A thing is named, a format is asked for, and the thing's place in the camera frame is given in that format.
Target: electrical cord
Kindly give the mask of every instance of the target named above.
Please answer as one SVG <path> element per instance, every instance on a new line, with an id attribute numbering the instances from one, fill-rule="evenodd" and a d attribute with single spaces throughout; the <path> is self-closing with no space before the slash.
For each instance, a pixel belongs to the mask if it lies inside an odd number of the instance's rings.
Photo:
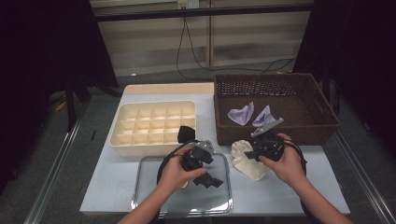
<path id="1" fill-rule="evenodd" d="M 188 36 L 189 36 L 190 45 L 191 45 L 191 52 L 192 52 L 192 55 L 193 55 L 193 57 L 194 57 L 194 60 L 195 60 L 195 62 L 196 62 L 202 69 L 205 69 L 206 71 L 217 72 L 217 71 L 226 71 L 226 70 L 242 70 L 242 71 L 245 70 L 245 71 L 260 72 L 260 74 L 263 74 L 263 73 L 265 73 L 265 72 L 273 72 L 273 71 L 282 69 L 282 68 L 286 67 L 289 63 L 291 63 L 293 60 L 296 59 L 296 57 L 293 57 L 293 58 L 290 58 L 290 59 L 279 59 L 279 60 L 273 61 L 273 62 L 271 62 L 271 63 L 267 66 L 267 68 L 264 69 L 264 70 L 262 70 L 262 69 L 254 69 L 254 68 L 237 68 L 237 67 L 216 68 L 216 69 L 214 69 L 214 68 L 203 67 L 203 66 L 198 62 L 197 57 L 196 57 L 196 55 L 195 55 L 194 47 L 193 47 L 192 40 L 191 40 L 191 34 L 190 34 L 189 25 L 187 24 L 186 18 L 184 18 L 184 22 L 183 22 L 183 31 L 182 31 L 182 33 L 181 33 L 180 42 L 179 42 L 178 49 L 177 49 L 177 61 L 176 61 L 176 66 L 177 66 L 177 71 L 178 71 L 178 73 L 179 73 L 182 77 L 184 77 L 184 78 L 186 78 L 186 79 L 192 79 L 192 80 L 212 80 L 212 79 L 208 79 L 208 78 L 185 77 L 185 76 L 181 73 L 181 71 L 180 71 L 180 69 L 179 69 L 179 67 L 178 67 L 178 58 L 179 58 L 179 53 L 180 53 L 180 49 L 181 49 L 181 43 L 182 43 L 182 41 L 183 41 L 184 31 L 186 30 L 186 28 L 187 28 L 187 34 L 188 34 Z M 287 62 L 286 64 L 282 65 L 281 67 L 278 67 L 278 68 L 275 68 L 275 69 L 270 69 L 271 66 L 272 66 L 274 63 L 281 62 L 281 61 L 288 61 L 288 62 Z"/>
<path id="2" fill-rule="evenodd" d="M 294 150 L 296 150 L 297 154 L 300 157 L 300 162 L 301 162 L 301 166 L 303 167 L 304 174 L 306 175 L 306 160 L 304 158 L 303 151 L 300 149 L 300 147 L 296 146 L 291 140 L 285 139 L 284 141 L 289 141 L 289 143 L 283 142 L 283 145 L 292 147 L 294 148 Z M 321 223 L 314 215 L 312 215 L 312 213 L 308 210 L 308 208 L 305 206 L 305 204 L 301 199 L 300 199 L 300 204 L 307 217 L 311 218 L 316 223 Z"/>
<path id="3" fill-rule="evenodd" d="M 179 151 L 181 148 L 185 147 L 186 145 L 190 143 L 196 143 L 199 142 L 198 140 L 190 140 L 188 142 L 183 143 L 182 145 L 178 146 L 175 148 L 171 153 L 169 153 L 164 159 L 163 162 L 161 162 L 160 168 L 158 169 L 158 174 L 157 174 L 157 184 L 160 182 L 161 177 L 163 176 L 163 168 L 165 168 L 166 164 L 173 158 L 175 157 L 175 153 Z M 155 214 L 154 218 L 150 221 L 150 224 L 156 224 L 158 223 L 159 219 L 158 217 L 160 216 L 161 209 L 158 210 L 158 212 Z"/>

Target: compartment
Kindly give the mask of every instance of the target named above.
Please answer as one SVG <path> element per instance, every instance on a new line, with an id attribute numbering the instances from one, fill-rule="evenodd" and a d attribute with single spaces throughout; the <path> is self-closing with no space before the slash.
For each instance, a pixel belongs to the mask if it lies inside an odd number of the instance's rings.
<path id="1" fill-rule="evenodd" d="M 163 134 L 162 133 L 152 133 L 148 135 L 148 145 L 161 145 L 163 144 Z"/>
<path id="2" fill-rule="evenodd" d="M 195 119 L 195 108 L 192 106 L 184 105 L 181 108 L 182 119 Z"/>
<path id="3" fill-rule="evenodd" d="M 180 119 L 168 119 L 165 121 L 165 133 L 178 133 L 180 129 Z"/>
<path id="4" fill-rule="evenodd" d="M 150 123 L 149 133 L 163 133 L 165 120 L 152 120 Z"/>
<path id="5" fill-rule="evenodd" d="M 131 134 L 117 134 L 116 141 L 118 141 L 119 145 L 129 145 L 131 143 Z"/>
<path id="6" fill-rule="evenodd" d="M 134 129 L 134 121 L 121 120 L 120 123 L 124 130 L 133 130 Z"/>
<path id="7" fill-rule="evenodd" d="M 120 108 L 119 120 L 135 121 L 137 108 L 132 108 L 129 105 Z"/>
<path id="8" fill-rule="evenodd" d="M 166 107 L 153 108 L 151 119 L 166 119 Z"/>
<path id="9" fill-rule="evenodd" d="M 166 119 L 180 119 L 181 118 L 181 106 L 167 107 L 166 108 Z"/>
<path id="10" fill-rule="evenodd" d="M 148 133 L 150 127 L 149 120 L 139 120 L 134 123 L 133 134 Z"/>
<path id="11" fill-rule="evenodd" d="M 150 120 L 152 108 L 142 108 L 137 111 L 136 120 Z"/>
<path id="12" fill-rule="evenodd" d="M 131 145 L 145 145 L 148 141 L 147 134 L 134 134 L 132 135 Z"/>
<path id="13" fill-rule="evenodd" d="M 189 126 L 189 127 L 193 128 L 193 129 L 195 129 L 195 124 L 196 124 L 195 118 L 193 118 L 193 119 L 182 119 L 180 121 L 180 125 Z"/>
<path id="14" fill-rule="evenodd" d="M 177 144 L 177 133 L 165 133 L 163 135 L 163 143 L 164 144 Z"/>

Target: wrist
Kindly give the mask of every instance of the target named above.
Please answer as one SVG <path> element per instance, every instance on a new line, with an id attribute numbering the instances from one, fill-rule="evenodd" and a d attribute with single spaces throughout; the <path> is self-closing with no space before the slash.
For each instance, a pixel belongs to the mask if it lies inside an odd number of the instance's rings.
<path id="1" fill-rule="evenodd" d="M 167 194 L 167 195 L 172 195 L 174 192 L 177 191 L 172 185 L 169 185 L 167 183 L 163 183 L 160 181 L 158 183 L 157 187 L 155 188 L 156 190 L 160 191 L 161 193 Z"/>
<path id="2" fill-rule="evenodd" d="M 304 189 L 311 185 L 306 176 L 291 178 L 286 183 L 294 190 Z"/>

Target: lavender cloth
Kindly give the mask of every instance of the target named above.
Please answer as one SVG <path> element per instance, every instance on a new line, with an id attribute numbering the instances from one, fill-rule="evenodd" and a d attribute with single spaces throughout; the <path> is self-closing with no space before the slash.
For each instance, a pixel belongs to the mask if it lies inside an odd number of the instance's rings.
<path id="1" fill-rule="evenodd" d="M 239 125 L 246 125 L 254 111 L 254 104 L 245 105 L 242 109 L 232 109 L 228 112 L 228 118 Z"/>
<path id="2" fill-rule="evenodd" d="M 266 106 L 259 116 L 253 121 L 254 127 L 261 127 L 265 123 L 271 123 L 275 121 L 271 114 L 270 106 Z"/>

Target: transparent container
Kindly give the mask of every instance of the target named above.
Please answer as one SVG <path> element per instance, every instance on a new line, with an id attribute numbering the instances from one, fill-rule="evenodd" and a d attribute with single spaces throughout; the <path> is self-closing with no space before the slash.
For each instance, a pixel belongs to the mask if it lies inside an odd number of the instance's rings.
<path id="1" fill-rule="evenodd" d="M 180 145 L 181 125 L 196 130 L 193 101 L 125 104 L 117 114 L 110 145 L 123 157 L 165 156 Z"/>

